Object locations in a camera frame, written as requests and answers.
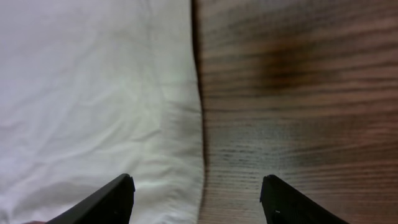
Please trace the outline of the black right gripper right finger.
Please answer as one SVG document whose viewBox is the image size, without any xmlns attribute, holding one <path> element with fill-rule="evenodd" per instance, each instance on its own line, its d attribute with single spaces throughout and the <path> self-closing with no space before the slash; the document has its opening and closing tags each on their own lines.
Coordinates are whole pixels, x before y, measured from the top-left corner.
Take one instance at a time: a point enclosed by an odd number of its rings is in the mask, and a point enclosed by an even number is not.
<svg viewBox="0 0 398 224">
<path fill-rule="evenodd" d="M 260 202 L 267 224 L 348 224 L 276 175 L 263 178 Z"/>
</svg>

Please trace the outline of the beige shorts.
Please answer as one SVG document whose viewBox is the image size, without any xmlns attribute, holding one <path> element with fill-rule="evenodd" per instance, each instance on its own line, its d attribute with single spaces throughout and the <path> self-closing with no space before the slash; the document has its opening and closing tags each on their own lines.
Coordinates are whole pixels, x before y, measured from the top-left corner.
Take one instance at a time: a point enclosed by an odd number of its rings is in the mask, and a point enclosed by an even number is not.
<svg viewBox="0 0 398 224">
<path fill-rule="evenodd" d="M 201 122 L 190 1 L 1 1 L 2 223 L 50 220 L 122 173 L 131 223 L 196 223 Z"/>
</svg>

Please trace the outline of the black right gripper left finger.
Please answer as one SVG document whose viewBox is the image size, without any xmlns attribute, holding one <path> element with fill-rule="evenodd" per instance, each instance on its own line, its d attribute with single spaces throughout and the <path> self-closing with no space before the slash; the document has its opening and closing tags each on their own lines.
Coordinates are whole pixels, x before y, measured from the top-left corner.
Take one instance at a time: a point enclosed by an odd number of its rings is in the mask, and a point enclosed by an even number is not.
<svg viewBox="0 0 398 224">
<path fill-rule="evenodd" d="M 129 224 L 134 192 L 133 178 L 121 174 L 47 224 Z"/>
</svg>

